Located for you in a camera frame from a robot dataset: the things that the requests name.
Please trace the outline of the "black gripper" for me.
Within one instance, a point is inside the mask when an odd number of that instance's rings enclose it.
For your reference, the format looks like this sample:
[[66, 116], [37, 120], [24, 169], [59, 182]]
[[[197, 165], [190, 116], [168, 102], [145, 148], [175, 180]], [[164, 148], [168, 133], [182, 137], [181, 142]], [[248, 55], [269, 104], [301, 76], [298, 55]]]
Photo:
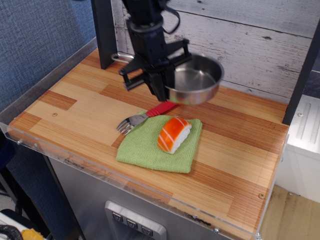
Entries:
[[119, 73], [129, 91], [145, 83], [159, 102], [167, 100], [165, 87], [175, 86], [175, 69], [192, 58], [188, 39], [166, 43], [163, 21], [149, 25], [126, 21], [134, 57]]

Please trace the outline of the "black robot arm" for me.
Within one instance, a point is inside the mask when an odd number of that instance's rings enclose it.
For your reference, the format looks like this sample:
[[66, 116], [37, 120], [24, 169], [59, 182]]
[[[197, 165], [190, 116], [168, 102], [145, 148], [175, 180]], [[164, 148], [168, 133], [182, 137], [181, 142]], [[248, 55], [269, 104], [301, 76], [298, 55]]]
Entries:
[[129, 91], [145, 83], [160, 102], [169, 99], [169, 89], [175, 87], [175, 69], [189, 61], [189, 40], [166, 43], [163, 11], [176, 17], [179, 13], [165, 0], [125, 0], [130, 17], [126, 21], [134, 57], [119, 73]]

